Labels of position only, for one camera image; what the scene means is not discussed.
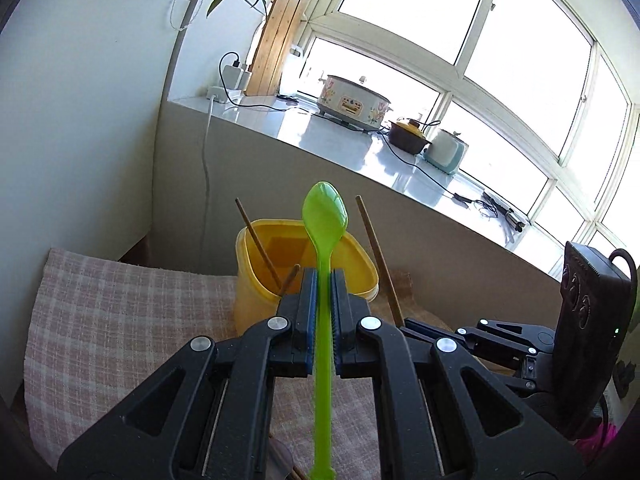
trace green plastic spoon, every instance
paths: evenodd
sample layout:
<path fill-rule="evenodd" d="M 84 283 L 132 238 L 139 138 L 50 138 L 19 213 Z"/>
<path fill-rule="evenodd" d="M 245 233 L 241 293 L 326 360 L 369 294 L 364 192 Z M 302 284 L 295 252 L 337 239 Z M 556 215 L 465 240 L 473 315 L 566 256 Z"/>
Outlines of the green plastic spoon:
<path fill-rule="evenodd" d="M 331 468 L 331 378 L 334 344 L 330 305 L 331 253 L 347 229 L 347 210 L 335 187 L 318 182 L 302 205 L 302 219 L 318 257 L 316 303 L 316 432 L 312 480 L 334 480 Z"/>

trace spoon handle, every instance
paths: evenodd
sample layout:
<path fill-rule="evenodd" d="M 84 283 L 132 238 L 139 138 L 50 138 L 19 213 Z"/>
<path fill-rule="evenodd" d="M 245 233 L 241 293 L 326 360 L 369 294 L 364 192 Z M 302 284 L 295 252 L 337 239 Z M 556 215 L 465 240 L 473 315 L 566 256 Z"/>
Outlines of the spoon handle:
<path fill-rule="evenodd" d="M 330 309 L 331 256 L 318 254 L 318 312 L 316 314 L 316 434 L 312 480 L 333 480 L 331 468 L 331 377 L 334 355 Z"/>

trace black cable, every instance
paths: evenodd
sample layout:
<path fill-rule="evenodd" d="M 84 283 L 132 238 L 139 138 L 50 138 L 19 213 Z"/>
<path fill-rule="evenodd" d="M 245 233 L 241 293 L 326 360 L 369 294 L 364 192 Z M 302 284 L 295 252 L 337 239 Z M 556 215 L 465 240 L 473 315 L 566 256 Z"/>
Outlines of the black cable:
<path fill-rule="evenodd" d="M 444 187 L 441 183 L 439 183 L 436 179 L 434 179 L 434 178 L 433 178 L 429 173 L 427 173 L 426 171 L 424 171 L 420 166 L 418 166 L 417 164 L 413 164 L 413 163 L 411 163 L 411 162 L 407 162 L 406 160 L 404 160 L 404 158 L 402 158 L 400 155 L 398 155 L 398 154 L 394 151 L 394 149 L 391 147 L 391 144 L 389 144 L 389 141 L 388 141 L 388 140 L 386 140 L 386 133 L 384 133 L 384 132 L 380 132 L 380 131 L 378 131 L 378 132 L 374 132 L 374 133 L 380 133 L 380 134 L 381 134 L 381 136 L 382 136 L 382 140 L 384 140 L 384 141 L 385 141 L 385 144 L 386 144 L 386 145 L 387 145 L 387 147 L 391 150 L 391 153 L 393 153 L 393 154 L 396 156 L 396 158 L 397 158 L 398 160 L 402 160 L 405 164 L 408 164 L 409 166 L 413 166 L 414 168 L 418 168 L 418 170 L 420 170 L 420 171 L 422 172 L 422 174 L 423 174 L 423 175 L 425 175 L 425 176 L 427 176 L 428 178 L 430 178 L 431 180 L 433 180 L 433 181 L 434 181 L 438 186 L 440 186 L 440 187 L 441 187 L 441 188 L 442 188 L 446 193 L 449 193 L 449 194 L 451 195 L 451 197 L 450 197 L 450 198 L 455 197 L 456 193 L 452 193 L 452 192 L 450 192 L 446 187 Z"/>
<path fill-rule="evenodd" d="M 239 108 L 268 108 L 269 110 L 273 110 L 275 112 L 286 112 L 287 110 L 291 110 L 291 108 L 300 108 L 301 110 L 304 110 L 304 108 L 301 108 L 299 106 L 289 107 L 289 108 L 274 108 L 273 106 L 269 106 L 269 105 L 241 105 L 240 103 L 236 103 L 231 97 L 229 97 L 229 92 L 226 89 L 225 80 L 222 77 L 222 62 L 224 61 L 226 56 L 229 56 L 229 54 L 233 54 L 234 56 L 236 56 L 236 60 L 238 61 L 238 63 L 240 63 L 240 55 L 237 52 L 233 52 L 233 51 L 227 52 L 224 56 L 220 58 L 220 62 L 218 63 L 218 74 L 220 75 L 220 82 L 222 83 L 222 88 L 225 90 L 226 98 L 229 99 L 229 102 L 233 106 L 237 106 Z"/>
<path fill-rule="evenodd" d="M 423 175 L 425 175 L 429 179 L 433 180 L 446 193 L 450 194 L 449 198 L 454 199 L 454 200 L 458 200 L 459 202 L 462 202 L 462 203 L 465 203 L 465 204 L 478 204 L 480 206 L 478 208 L 478 211 L 482 216 L 486 216 L 488 218 L 498 218 L 498 211 L 497 211 L 497 209 L 495 208 L 495 206 L 493 204 L 485 202 L 484 200 L 473 200 L 471 198 L 467 198 L 466 196 L 462 196 L 459 193 L 452 193 L 446 187 L 444 187 L 441 183 L 439 183 L 437 180 L 435 180 L 429 173 L 424 171 L 420 166 L 418 166 L 417 164 L 413 164 L 411 162 L 407 162 L 406 160 L 404 160 L 404 158 L 402 158 L 400 155 L 398 155 L 394 151 L 394 149 L 389 144 L 388 140 L 386 140 L 386 136 L 388 135 L 388 132 L 385 132 L 383 130 L 375 130 L 372 133 L 380 134 L 380 136 L 382 137 L 382 140 L 385 141 L 385 144 L 391 150 L 391 153 L 393 153 L 396 156 L 396 158 L 398 158 L 399 160 L 402 160 L 405 164 L 408 164 L 409 166 L 413 166 L 414 168 L 417 168 Z M 485 213 L 482 213 L 482 210 L 490 211 L 493 215 L 490 216 L 490 215 L 487 215 Z"/>
<path fill-rule="evenodd" d="M 600 442 L 598 443 L 598 447 L 593 452 L 591 460 L 589 460 L 589 465 L 591 465 L 593 461 L 596 460 L 596 458 L 602 451 L 604 442 L 607 439 L 607 433 L 609 433 L 609 406 L 607 405 L 607 399 L 604 395 L 600 397 L 598 403 L 600 405 L 600 409 L 602 410 L 602 434 L 600 435 Z"/>

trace yellow plastic bucket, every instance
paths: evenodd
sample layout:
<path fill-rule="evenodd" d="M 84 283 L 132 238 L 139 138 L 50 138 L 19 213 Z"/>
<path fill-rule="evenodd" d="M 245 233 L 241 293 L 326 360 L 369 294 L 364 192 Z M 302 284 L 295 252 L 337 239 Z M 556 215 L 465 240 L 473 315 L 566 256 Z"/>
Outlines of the yellow plastic bucket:
<path fill-rule="evenodd" d="M 291 267 L 316 266 L 316 250 L 300 220 L 255 220 L 251 222 L 264 249 L 283 282 Z M 278 308 L 278 289 L 264 264 L 258 247 L 244 228 L 236 238 L 238 283 L 234 319 L 236 331 L 242 335 L 252 324 L 273 316 Z M 331 267 L 343 268 L 347 290 L 367 301 L 378 294 L 378 273 L 367 253 L 349 233 L 342 237 L 331 257 Z M 293 281 L 288 294 L 300 291 L 302 272 Z"/>

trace metal screw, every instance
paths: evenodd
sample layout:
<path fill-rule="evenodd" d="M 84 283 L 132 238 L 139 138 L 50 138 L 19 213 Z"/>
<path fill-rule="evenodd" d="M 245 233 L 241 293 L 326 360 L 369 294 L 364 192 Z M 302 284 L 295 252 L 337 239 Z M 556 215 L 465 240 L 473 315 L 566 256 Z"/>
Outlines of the metal screw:
<path fill-rule="evenodd" d="M 367 330 L 376 330 L 382 326 L 382 322 L 377 317 L 367 316 L 360 320 L 360 325 Z"/>
<path fill-rule="evenodd" d="M 191 340 L 191 350 L 195 352 L 202 352 L 208 350 L 211 346 L 211 339 L 206 336 L 199 335 Z"/>
<path fill-rule="evenodd" d="M 272 330 L 282 330 L 283 328 L 286 328 L 288 324 L 289 321 L 287 321 L 285 317 L 280 316 L 272 317 L 267 322 L 267 326 Z"/>
<path fill-rule="evenodd" d="M 446 352 L 447 354 L 455 351 L 455 349 L 458 348 L 458 345 L 456 344 L 456 342 L 449 337 L 443 337 L 442 339 L 438 339 L 436 341 L 436 346 L 438 347 L 438 350 L 442 352 Z"/>

